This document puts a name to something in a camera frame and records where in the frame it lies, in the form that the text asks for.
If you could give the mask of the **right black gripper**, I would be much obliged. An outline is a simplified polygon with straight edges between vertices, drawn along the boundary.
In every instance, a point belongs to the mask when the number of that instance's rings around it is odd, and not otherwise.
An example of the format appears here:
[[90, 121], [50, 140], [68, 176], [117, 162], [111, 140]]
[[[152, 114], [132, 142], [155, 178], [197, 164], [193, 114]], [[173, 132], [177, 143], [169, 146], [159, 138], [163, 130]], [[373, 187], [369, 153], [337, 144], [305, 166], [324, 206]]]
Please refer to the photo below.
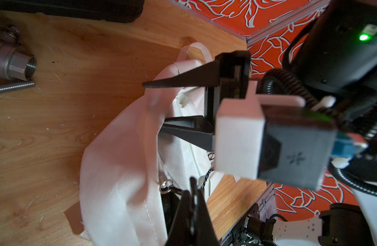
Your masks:
[[225, 98], [244, 99], [248, 89], [251, 54], [247, 50], [220, 53], [212, 61], [167, 79], [145, 82], [143, 88], [205, 87], [204, 116], [166, 118], [160, 132], [214, 152], [215, 129], [210, 123]]

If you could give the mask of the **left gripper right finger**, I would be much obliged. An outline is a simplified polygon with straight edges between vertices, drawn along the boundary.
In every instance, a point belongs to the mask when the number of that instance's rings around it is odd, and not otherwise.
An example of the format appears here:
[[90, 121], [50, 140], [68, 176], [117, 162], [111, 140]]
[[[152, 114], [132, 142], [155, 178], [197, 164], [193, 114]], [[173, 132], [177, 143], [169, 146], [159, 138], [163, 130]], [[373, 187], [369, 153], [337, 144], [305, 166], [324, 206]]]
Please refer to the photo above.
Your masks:
[[193, 246], [219, 246], [201, 190], [194, 190]]

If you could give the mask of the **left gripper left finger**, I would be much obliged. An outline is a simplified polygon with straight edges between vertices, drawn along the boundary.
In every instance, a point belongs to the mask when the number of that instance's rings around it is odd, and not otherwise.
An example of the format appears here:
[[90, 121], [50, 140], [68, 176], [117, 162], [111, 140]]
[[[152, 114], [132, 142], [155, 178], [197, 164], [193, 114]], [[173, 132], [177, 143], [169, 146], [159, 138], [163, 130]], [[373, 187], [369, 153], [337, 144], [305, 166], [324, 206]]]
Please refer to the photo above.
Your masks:
[[197, 180], [190, 178], [190, 190], [183, 191], [166, 246], [193, 246], [197, 237]]

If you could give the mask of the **white student backpack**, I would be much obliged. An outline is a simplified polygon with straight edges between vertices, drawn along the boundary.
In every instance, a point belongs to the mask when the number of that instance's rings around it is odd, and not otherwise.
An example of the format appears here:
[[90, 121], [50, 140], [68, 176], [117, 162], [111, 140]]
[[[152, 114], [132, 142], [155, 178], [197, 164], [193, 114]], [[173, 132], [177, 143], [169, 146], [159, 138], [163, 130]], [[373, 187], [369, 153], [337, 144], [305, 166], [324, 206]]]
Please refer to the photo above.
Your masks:
[[204, 90], [146, 89], [85, 149], [80, 172], [84, 230], [95, 246], [163, 246], [168, 232], [160, 186], [189, 190], [191, 177], [208, 199], [223, 178], [211, 153], [161, 133], [166, 118], [202, 115]]

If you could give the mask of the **metal pipe elbow fitting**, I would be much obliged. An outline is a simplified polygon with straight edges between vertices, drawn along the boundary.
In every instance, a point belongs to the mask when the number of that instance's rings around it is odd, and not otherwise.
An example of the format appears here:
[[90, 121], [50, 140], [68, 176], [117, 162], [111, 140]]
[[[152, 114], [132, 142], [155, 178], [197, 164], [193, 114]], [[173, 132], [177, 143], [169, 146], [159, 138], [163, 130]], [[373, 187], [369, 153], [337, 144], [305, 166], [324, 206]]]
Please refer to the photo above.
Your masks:
[[0, 39], [0, 78], [29, 81], [37, 68], [36, 57], [21, 46]]

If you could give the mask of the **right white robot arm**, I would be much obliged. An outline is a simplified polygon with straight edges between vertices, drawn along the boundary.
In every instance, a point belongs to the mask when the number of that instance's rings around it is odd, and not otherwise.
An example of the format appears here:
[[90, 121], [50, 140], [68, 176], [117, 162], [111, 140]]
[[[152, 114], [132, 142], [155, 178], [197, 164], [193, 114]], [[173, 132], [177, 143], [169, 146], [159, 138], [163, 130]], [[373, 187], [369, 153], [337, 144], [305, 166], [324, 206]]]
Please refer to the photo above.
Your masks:
[[161, 184], [181, 196], [169, 246], [377, 246], [377, 1], [331, 1], [294, 38], [280, 69], [249, 78], [247, 51], [144, 88], [203, 87], [204, 114], [164, 120], [161, 132], [215, 153], [216, 171], [318, 189], [325, 172], [358, 205], [331, 204], [312, 218], [261, 219], [255, 204], [217, 239], [203, 187]]

